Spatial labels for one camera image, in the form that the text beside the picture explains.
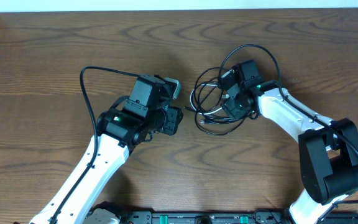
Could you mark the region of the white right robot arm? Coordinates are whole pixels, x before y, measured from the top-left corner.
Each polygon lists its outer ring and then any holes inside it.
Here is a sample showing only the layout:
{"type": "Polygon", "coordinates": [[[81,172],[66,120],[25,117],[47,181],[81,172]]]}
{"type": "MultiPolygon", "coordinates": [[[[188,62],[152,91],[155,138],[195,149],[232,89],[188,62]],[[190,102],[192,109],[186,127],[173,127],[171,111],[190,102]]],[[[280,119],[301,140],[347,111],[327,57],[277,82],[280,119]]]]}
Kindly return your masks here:
{"type": "Polygon", "coordinates": [[[274,82],[222,88],[229,95],[222,108],[230,117],[261,115],[298,143],[304,189],[280,223],[358,223],[356,213],[333,213],[358,191],[358,130],[351,120],[322,116],[274,82]]]}

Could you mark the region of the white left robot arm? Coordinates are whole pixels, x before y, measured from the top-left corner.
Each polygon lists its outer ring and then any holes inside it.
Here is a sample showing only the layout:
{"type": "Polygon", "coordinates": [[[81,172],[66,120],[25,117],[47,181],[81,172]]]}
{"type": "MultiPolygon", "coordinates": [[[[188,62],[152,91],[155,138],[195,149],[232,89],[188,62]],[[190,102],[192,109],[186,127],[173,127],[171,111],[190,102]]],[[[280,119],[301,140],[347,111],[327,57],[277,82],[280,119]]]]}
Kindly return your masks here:
{"type": "Polygon", "coordinates": [[[31,223],[83,223],[112,175],[142,142],[155,133],[177,132],[183,118],[171,105],[181,90],[178,80],[139,75],[132,93],[101,113],[96,134],[58,193],[31,223]]]}

